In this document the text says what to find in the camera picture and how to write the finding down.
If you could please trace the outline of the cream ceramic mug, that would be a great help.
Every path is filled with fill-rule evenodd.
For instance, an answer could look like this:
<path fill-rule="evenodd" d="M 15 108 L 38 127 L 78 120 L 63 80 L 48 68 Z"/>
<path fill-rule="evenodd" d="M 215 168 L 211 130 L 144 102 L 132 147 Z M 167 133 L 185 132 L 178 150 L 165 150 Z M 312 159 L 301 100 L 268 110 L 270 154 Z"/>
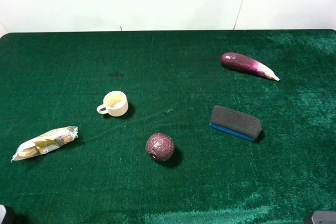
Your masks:
<path fill-rule="evenodd" d="M 111 91 L 103 98 L 103 104 L 97 107 L 99 114 L 109 114 L 113 117 L 124 115 L 129 108 L 127 96 L 122 91 Z"/>

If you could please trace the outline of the green velvet table cloth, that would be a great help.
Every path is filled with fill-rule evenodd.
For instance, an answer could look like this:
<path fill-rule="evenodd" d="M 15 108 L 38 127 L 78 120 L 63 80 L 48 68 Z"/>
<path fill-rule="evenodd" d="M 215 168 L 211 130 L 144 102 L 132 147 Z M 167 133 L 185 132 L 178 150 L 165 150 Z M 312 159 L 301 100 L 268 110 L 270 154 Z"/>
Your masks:
<path fill-rule="evenodd" d="M 280 81 L 228 69 L 235 52 Z M 119 117 L 99 114 L 111 91 Z M 215 105 L 260 119 L 254 141 Z M 44 155 L 27 140 L 77 126 Z M 153 133 L 173 139 L 159 162 Z M 1 204 L 15 223 L 302 223 L 335 210 L 335 31 L 11 33 L 1 38 Z"/>

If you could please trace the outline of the dark red textured ball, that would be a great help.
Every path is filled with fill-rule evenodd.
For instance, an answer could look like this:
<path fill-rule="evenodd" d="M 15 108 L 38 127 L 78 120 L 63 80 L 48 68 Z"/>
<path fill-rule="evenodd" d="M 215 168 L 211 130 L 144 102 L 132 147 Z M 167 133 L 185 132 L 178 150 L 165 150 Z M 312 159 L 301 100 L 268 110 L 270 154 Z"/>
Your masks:
<path fill-rule="evenodd" d="M 156 161 L 165 162 L 175 151 L 173 139 L 164 133 L 153 133 L 145 145 L 147 154 Z"/>

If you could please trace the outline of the purple plastic eggplant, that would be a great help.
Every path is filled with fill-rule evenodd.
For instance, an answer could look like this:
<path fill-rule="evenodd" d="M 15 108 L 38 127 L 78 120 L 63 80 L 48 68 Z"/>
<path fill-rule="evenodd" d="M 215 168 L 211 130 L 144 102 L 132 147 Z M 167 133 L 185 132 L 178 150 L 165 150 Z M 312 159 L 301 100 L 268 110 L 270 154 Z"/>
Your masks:
<path fill-rule="evenodd" d="M 221 56 L 220 60 L 221 64 L 228 69 L 248 72 L 270 80 L 280 81 L 280 78 L 269 67 L 242 54 L 227 52 Z"/>

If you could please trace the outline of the black and blue eraser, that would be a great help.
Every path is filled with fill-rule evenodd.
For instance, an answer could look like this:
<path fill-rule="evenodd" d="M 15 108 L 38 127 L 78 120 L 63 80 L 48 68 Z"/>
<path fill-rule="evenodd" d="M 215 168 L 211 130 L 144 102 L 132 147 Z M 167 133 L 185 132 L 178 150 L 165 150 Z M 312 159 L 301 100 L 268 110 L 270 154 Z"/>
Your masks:
<path fill-rule="evenodd" d="M 255 116 L 215 105 L 209 120 L 210 127 L 254 142 L 263 128 Z"/>

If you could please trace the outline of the wrapped biscuit snack packet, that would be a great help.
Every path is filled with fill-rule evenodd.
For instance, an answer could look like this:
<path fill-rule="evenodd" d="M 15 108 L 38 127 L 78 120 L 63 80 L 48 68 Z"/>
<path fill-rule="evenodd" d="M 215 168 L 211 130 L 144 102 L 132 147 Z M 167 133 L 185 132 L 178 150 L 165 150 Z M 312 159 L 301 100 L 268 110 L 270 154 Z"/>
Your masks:
<path fill-rule="evenodd" d="M 60 127 L 27 140 L 17 148 L 10 162 L 52 152 L 78 138 L 78 130 L 77 126 Z"/>

